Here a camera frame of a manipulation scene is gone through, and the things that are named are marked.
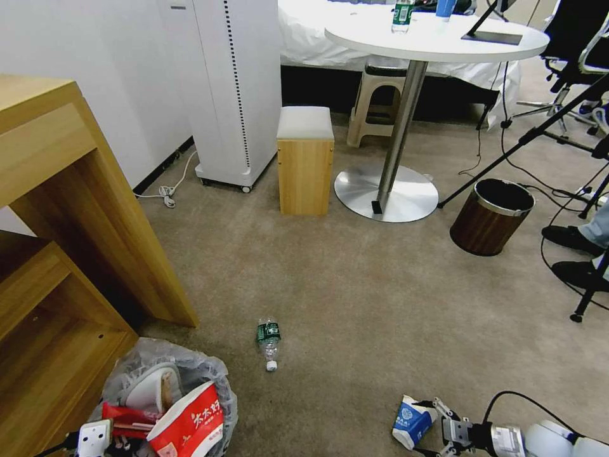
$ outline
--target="plastic water bottle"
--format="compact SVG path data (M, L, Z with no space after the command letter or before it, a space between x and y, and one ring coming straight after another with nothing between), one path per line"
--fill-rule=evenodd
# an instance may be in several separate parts
M277 369L277 347L281 340L279 324L272 317L265 317L258 321L256 331L256 341L262 354L266 359L266 370L275 371Z
M410 17L414 10L416 0L396 0L395 10L393 12L393 24L391 31L394 33L406 33L410 26Z

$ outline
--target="trash bag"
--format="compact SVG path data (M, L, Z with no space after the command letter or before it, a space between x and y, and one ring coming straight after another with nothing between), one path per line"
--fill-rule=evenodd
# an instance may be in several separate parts
M172 363L178 367L182 390L185 394L207 381L216 385L218 400L224 413L222 440L208 452L208 457L222 457L230 443L230 438L237 425L237 396L230 390L228 370L217 357L210 357L202 352L192 351L185 347L154 338L140 338L133 349L120 358L110 376L106 379L101 393L101 401L93 410L89 421L102 418L102 405L109 402L121 404L134 382L150 368L163 363ZM148 443L136 453L141 457L156 454Z

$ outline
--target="white cable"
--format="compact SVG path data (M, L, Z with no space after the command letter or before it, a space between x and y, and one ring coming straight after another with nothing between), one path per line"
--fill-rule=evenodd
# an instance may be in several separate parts
M196 153L197 153L197 151L195 150L192 154L190 154L190 157L186 161L186 166L184 167L184 172L182 173L182 177L175 185L160 186L159 195L139 195L139 194L135 194L135 192L134 192L135 196L141 197L141 198L157 198L157 197L162 198L165 206L167 206L168 208L175 208L176 202L171 198L171 196L176 193L176 189L178 188L178 186L180 184L182 184L182 181L184 180L184 178L186 178L186 172L188 171L188 165L190 165L190 160L192 159L192 157L194 157L194 155Z

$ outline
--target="jeans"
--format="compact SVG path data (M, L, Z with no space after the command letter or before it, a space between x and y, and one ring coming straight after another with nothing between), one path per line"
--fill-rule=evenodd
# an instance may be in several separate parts
M579 232L588 240L601 248L609 246L609 204L602 205L592 220L579 226ZM592 263L596 268L602 256L595 258ZM609 281L609 268L603 276Z

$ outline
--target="plastic stool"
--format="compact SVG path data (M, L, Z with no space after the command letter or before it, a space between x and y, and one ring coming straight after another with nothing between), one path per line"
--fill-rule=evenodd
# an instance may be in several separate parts
M366 62L357 100L351 109L349 118L349 131L347 132L349 146L359 147L364 135L391 136L393 132L393 121L404 88L406 70L386 65L384 61L387 60L370 58ZM393 86L398 90L399 96L397 94L394 96L392 106L370 104L372 94L382 86ZM391 124L369 124L366 122L369 112L388 114L392 122Z
M282 214L327 214L333 151L328 108L281 108L277 169Z

